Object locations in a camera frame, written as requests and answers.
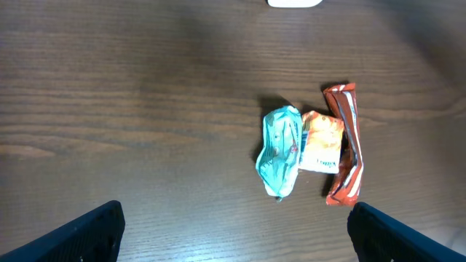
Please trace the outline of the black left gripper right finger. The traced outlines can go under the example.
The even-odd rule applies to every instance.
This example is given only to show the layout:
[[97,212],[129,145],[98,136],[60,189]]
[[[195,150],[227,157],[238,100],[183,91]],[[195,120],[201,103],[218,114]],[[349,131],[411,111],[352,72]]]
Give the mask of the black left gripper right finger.
[[347,232],[360,262],[447,262],[465,256],[358,202],[349,213]]

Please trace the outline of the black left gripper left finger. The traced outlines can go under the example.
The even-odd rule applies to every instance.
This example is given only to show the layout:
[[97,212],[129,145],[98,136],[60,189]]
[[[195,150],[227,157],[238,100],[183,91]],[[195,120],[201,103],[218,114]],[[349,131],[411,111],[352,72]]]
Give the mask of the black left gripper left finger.
[[112,200],[3,254],[1,261],[116,262],[124,230],[122,205]]

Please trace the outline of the orange snack bar wrapper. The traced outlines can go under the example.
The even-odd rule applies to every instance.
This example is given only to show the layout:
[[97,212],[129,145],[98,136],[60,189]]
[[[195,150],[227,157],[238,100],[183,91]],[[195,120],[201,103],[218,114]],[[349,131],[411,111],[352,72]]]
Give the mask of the orange snack bar wrapper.
[[344,125],[339,172],[326,197],[326,204],[330,206],[353,206],[362,184],[364,161],[355,88],[354,83],[348,83],[323,90],[330,110]]

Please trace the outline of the small orange tissue pack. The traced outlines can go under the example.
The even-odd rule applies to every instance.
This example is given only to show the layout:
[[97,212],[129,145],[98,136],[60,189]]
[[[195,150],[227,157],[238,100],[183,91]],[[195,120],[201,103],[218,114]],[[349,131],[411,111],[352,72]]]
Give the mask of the small orange tissue pack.
[[310,111],[302,116],[299,168],[313,172],[339,172],[344,124],[341,119]]

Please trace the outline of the teal snack packet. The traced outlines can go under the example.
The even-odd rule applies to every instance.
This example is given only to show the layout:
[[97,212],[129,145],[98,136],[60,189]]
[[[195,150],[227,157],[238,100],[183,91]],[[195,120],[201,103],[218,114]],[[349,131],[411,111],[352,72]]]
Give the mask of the teal snack packet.
[[263,118],[263,148],[256,171],[271,197],[288,197],[299,173],[302,121],[299,110],[283,106]]

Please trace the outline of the white barcode scanner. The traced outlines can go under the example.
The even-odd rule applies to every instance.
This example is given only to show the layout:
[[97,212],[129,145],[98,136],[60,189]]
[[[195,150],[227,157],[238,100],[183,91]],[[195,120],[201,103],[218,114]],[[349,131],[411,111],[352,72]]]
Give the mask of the white barcode scanner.
[[274,8],[310,8],[320,4],[323,0],[266,0]]

